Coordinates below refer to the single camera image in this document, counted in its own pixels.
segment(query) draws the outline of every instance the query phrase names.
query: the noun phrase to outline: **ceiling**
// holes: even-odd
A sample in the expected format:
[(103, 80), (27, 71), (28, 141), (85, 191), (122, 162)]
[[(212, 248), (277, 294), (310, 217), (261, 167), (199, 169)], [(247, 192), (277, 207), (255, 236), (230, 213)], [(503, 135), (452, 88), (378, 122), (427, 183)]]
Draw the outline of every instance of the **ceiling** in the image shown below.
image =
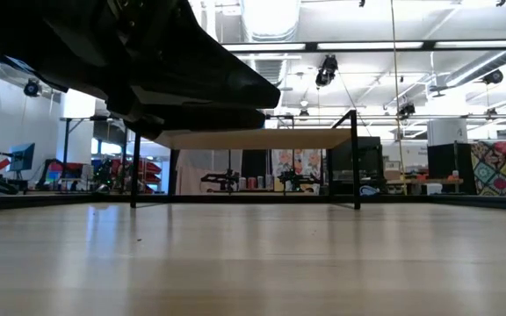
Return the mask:
[[(283, 3), (294, 0), (242, 0), (264, 3), (266, 10), (259, 23), (266, 29), (271, 23), (278, 27), (280, 20), (290, 20), (290, 10), (282, 10)], [(201, 4), (199, 22), (223, 44), (247, 42), (242, 22), (240, 0), (191, 1)], [(506, 4), (496, 7), (490, 0), (394, 0), (395, 40), (503, 40), (506, 39)], [(293, 41), (393, 41), (393, 23), (390, 0), (368, 0), (365, 7), (358, 7), (359, 0), (301, 0), (298, 24)], [(209, 10), (216, 14), (208, 15)], [(282, 101), (276, 114), (298, 115), (302, 100), (307, 101), (311, 116), (342, 115), (353, 105), (363, 115), (383, 115), (397, 112), (395, 97), (407, 92), (401, 102), (411, 101), (417, 114), (483, 114), (489, 106), (500, 105), (498, 113), (506, 113), (506, 65), (499, 69), (504, 80), (486, 86), (483, 83), (467, 83), (455, 89), (445, 90), (445, 97), (432, 98), (428, 88), (435, 84), (437, 75), (447, 75), (487, 54), (486, 51), (398, 52), (397, 76), (394, 54), (338, 53), (336, 79), (319, 90), (314, 83), (317, 69), (325, 58), (323, 53), (289, 53), (286, 69), (279, 88)], [(257, 55), (238, 55), (257, 58)], [(329, 127), (335, 119), (296, 120), (295, 126)], [(395, 127), (391, 121), (366, 121), (376, 134), (393, 137), (389, 132)], [(422, 131), (427, 121), (409, 121), (408, 130)], [(470, 126), (485, 124), (485, 120), (469, 121)], [(491, 124), (489, 129), (506, 135), (506, 121)]]

